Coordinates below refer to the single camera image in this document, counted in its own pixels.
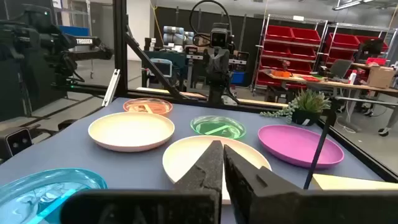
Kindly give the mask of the cyan transparent plate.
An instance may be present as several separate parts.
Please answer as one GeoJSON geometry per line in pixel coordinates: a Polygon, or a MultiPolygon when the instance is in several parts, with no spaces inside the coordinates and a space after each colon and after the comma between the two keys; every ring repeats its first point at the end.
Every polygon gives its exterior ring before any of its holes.
{"type": "Polygon", "coordinates": [[[107,189],[99,174],[77,168],[52,169],[0,187],[0,224],[60,224],[60,211],[73,194],[107,189]]]}

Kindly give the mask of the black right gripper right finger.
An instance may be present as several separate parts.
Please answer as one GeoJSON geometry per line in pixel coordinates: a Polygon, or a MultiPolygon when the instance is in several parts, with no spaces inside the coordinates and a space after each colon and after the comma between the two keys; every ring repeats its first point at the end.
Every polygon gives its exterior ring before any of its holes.
{"type": "Polygon", "coordinates": [[[224,172],[237,224],[398,224],[398,190],[304,190],[228,145],[224,172]]]}

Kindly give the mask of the metal rack with red bins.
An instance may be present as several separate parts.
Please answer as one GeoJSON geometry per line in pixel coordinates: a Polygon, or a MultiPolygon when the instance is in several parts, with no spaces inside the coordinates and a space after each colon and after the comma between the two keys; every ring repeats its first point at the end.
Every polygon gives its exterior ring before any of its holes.
{"type": "Polygon", "coordinates": [[[321,56],[328,21],[302,16],[268,14],[264,17],[257,47],[256,68],[251,91],[270,87],[300,88],[300,84],[268,77],[260,70],[281,70],[308,75],[316,69],[321,56]]]}
{"type": "Polygon", "coordinates": [[[333,22],[325,31],[322,62],[331,65],[338,59],[365,63],[368,58],[380,58],[389,63],[398,28],[333,22]]]}

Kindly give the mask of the red box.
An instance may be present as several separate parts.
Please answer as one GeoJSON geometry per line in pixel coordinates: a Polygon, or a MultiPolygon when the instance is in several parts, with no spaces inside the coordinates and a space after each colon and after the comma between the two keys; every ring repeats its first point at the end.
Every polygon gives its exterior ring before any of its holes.
{"type": "Polygon", "coordinates": [[[366,65],[369,65],[369,66],[376,66],[376,65],[378,65],[378,66],[385,66],[385,64],[386,64],[386,59],[385,58],[373,58],[373,57],[369,57],[367,60],[366,60],[366,65]]]}

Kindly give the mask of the green transparent plate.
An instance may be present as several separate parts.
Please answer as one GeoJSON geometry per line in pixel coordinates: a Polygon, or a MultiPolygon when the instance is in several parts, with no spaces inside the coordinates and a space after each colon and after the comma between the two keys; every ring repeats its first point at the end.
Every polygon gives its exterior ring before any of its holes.
{"type": "Polygon", "coordinates": [[[239,139],[246,134],[246,128],[242,123],[224,116],[199,116],[191,120],[190,126],[201,135],[239,139]]]}

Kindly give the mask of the blue table mat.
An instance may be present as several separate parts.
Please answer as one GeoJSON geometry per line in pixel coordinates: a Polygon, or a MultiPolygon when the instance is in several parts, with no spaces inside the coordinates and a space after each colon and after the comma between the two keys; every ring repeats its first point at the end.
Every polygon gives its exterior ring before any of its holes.
{"type": "MultiPolygon", "coordinates": [[[[190,136],[200,136],[190,126],[192,119],[199,116],[215,115],[235,119],[246,128],[246,134],[238,140],[259,151],[271,165],[271,171],[279,177],[304,189],[309,168],[295,166],[269,153],[258,138],[258,130],[268,125],[283,125],[280,118],[265,118],[259,113],[220,110],[201,106],[174,104],[165,116],[175,125],[172,137],[161,146],[141,152],[118,152],[99,146],[88,134],[89,125],[103,116],[122,113],[124,100],[118,98],[109,106],[93,115],[80,119],[68,128],[40,144],[33,145],[16,154],[0,165],[0,187],[28,175],[52,169],[77,168],[90,170],[102,176],[110,190],[172,190],[175,184],[169,179],[162,165],[165,150],[174,142],[190,136]]],[[[329,134],[326,138],[342,148],[345,157],[331,167],[331,174],[346,174],[349,177],[367,177],[377,180],[379,176],[360,160],[356,159],[329,134]]],[[[220,224],[237,224],[234,208],[226,187],[224,172],[220,224]]]]}

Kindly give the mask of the pink plate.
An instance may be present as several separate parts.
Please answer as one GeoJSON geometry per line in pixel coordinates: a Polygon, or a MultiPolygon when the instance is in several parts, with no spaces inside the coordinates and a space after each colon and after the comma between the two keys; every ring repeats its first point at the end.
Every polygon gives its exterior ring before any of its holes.
{"type": "Polygon", "coordinates": [[[114,113],[96,119],[88,134],[99,146],[118,152],[148,151],[166,143],[175,131],[165,116],[145,112],[114,113]]]}

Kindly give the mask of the cardboard box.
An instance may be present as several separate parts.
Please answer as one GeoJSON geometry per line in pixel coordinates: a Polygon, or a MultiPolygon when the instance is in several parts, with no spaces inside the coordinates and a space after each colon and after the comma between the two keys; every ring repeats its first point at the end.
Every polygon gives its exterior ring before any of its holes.
{"type": "Polygon", "coordinates": [[[367,83],[371,87],[389,88],[396,71],[388,67],[371,67],[367,83]]]}

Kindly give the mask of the purple plate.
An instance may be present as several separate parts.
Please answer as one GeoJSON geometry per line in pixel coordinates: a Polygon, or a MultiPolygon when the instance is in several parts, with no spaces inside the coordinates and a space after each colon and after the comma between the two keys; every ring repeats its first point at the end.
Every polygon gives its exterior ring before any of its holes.
{"type": "MultiPolygon", "coordinates": [[[[258,138],[273,156],[295,166],[311,167],[320,135],[289,125],[268,125],[258,130],[258,138]]],[[[318,158],[317,169],[329,169],[339,164],[345,154],[336,143],[325,139],[318,158]]]]}

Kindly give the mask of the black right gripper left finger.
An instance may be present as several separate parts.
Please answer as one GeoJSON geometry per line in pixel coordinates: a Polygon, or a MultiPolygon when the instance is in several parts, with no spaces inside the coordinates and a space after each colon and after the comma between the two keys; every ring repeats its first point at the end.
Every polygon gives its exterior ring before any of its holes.
{"type": "Polygon", "coordinates": [[[212,141],[172,190],[84,190],[62,206],[61,224],[220,224],[223,145],[212,141]]]}

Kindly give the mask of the ceiling light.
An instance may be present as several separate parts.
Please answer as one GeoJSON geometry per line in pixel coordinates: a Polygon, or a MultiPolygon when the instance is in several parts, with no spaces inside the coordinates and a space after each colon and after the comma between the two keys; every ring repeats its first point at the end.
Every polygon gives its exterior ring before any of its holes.
{"type": "Polygon", "coordinates": [[[369,3],[372,2],[374,0],[352,0],[351,2],[346,2],[344,4],[340,4],[340,2],[338,1],[338,5],[336,7],[333,8],[334,11],[339,11],[339,10],[343,10],[349,7],[353,7],[353,6],[357,6],[360,4],[364,4],[364,3],[369,3]]]}

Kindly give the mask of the blue bin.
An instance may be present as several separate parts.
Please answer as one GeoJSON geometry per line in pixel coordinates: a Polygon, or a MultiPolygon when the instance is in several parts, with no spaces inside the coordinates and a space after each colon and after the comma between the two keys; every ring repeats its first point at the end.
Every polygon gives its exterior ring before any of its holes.
{"type": "Polygon", "coordinates": [[[234,71],[231,77],[231,84],[242,85],[246,78],[246,72],[234,71]]]}

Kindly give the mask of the wooden desk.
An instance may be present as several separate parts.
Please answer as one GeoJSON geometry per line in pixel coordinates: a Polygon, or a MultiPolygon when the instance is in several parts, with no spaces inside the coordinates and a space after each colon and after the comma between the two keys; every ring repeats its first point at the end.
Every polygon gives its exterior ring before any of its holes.
{"type": "Polygon", "coordinates": [[[393,128],[393,126],[396,123],[398,123],[398,103],[379,101],[377,99],[364,100],[359,97],[362,90],[370,90],[398,98],[398,90],[396,89],[376,88],[367,85],[352,85],[347,83],[324,81],[324,80],[321,80],[319,82],[310,82],[306,80],[306,78],[310,77],[309,75],[301,75],[293,73],[291,77],[278,77],[278,76],[273,76],[271,70],[260,70],[260,72],[265,73],[270,78],[282,80],[283,85],[285,85],[287,82],[297,82],[306,85],[312,84],[322,87],[324,86],[331,87],[333,89],[332,96],[339,96],[342,100],[345,100],[347,106],[346,114],[342,118],[338,118],[338,121],[340,122],[340,124],[342,124],[348,129],[352,129],[354,132],[360,132],[360,128],[351,122],[351,115],[354,111],[354,107],[356,106],[357,102],[370,103],[374,105],[379,104],[385,106],[386,108],[393,109],[393,112],[391,114],[391,117],[389,118],[389,121],[387,122],[386,127],[381,129],[382,131],[381,136],[386,136],[388,132],[393,128]]]}

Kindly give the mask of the orange transparent plate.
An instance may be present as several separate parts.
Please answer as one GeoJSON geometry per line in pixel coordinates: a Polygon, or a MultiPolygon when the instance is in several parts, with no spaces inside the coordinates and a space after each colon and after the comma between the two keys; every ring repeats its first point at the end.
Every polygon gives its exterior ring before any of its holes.
{"type": "Polygon", "coordinates": [[[136,98],[127,100],[123,104],[125,111],[145,112],[167,116],[173,109],[173,105],[158,98],[136,98]]]}

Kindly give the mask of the cream plate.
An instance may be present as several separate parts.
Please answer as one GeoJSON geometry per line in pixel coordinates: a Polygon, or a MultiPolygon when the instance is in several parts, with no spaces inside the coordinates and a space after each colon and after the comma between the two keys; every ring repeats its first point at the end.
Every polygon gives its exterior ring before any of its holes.
{"type": "Polygon", "coordinates": [[[238,140],[220,136],[190,136],[172,143],[164,152],[162,165],[169,179],[176,184],[196,163],[213,141],[221,141],[235,150],[254,167],[271,170],[268,160],[253,147],[238,140]]]}

